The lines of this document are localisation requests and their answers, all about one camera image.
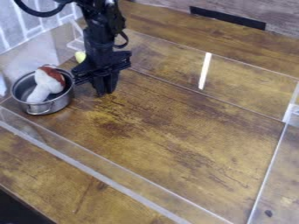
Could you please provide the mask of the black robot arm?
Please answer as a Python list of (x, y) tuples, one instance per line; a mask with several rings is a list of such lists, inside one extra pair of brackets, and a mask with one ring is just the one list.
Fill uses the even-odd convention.
[(90, 82), (98, 95), (113, 94), (121, 71), (131, 67), (126, 18), (118, 0), (77, 0), (87, 27), (83, 30), (86, 59), (73, 68), (77, 85)]

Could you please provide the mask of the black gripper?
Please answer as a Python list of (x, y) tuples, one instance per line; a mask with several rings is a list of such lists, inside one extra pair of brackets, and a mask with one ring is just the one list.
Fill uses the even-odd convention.
[(131, 51), (117, 51), (99, 63), (97, 63), (91, 57), (87, 57), (83, 62), (71, 69), (75, 84), (82, 85), (91, 81), (99, 97), (106, 93), (113, 94), (118, 87), (119, 72), (131, 67), (131, 56)]

